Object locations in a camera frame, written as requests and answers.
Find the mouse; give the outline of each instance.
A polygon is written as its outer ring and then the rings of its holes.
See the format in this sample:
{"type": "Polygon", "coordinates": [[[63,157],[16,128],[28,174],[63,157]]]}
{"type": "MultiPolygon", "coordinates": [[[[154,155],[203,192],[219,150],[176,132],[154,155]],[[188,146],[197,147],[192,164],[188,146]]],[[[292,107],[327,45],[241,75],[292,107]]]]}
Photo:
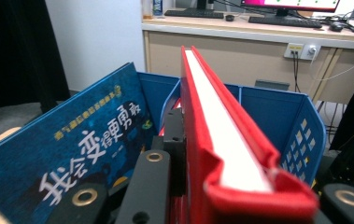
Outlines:
{"type": "Polygon", "coordinates": [[[227,15],[225,18],[226,21],[234,21],[234,15],[227,15]]]}
{"type": "Polygon", "coordinates": [[[331,31],[335,31],[335,32],[341,32],[343,30],[343,28],[345,27],[345,25],[341,22],[338,21],[334,21],[331,23],[331,25],[329,26],[329,29],[331,31]]]}

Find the wall socket panel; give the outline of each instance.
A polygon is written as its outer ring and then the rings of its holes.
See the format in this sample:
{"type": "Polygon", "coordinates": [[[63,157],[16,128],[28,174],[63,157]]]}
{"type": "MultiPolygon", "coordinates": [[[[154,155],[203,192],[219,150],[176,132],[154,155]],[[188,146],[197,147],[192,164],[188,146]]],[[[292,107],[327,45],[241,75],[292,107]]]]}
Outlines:
{"type": "Polygon", "coordinates": [[[293,44],[289,43],[285,50],[284,57],[293,58],[293,51],[298,52],[298,58],[302,60],[315,60],[321,49],[320,45],[315,44],[293,44]]]}

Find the desk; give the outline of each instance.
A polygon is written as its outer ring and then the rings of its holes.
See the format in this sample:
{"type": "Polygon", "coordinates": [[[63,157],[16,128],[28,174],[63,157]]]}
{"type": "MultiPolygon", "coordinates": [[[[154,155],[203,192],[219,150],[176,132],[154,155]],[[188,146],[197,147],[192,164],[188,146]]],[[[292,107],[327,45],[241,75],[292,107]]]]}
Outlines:
{"type": "Polygon", "coordinates": [[[288,43],[321,45],[314,62],[299,61],[298,85],[314,102],[347,104],[354,92],[354,34],[322,29],[234,21],[163,17],[143,20],[148,72],[180,76],[180,46],[195,46],[225,83],[254,86],[257,79],[290,84],[294,90],[293,59],[284,58],[288,43]]]}

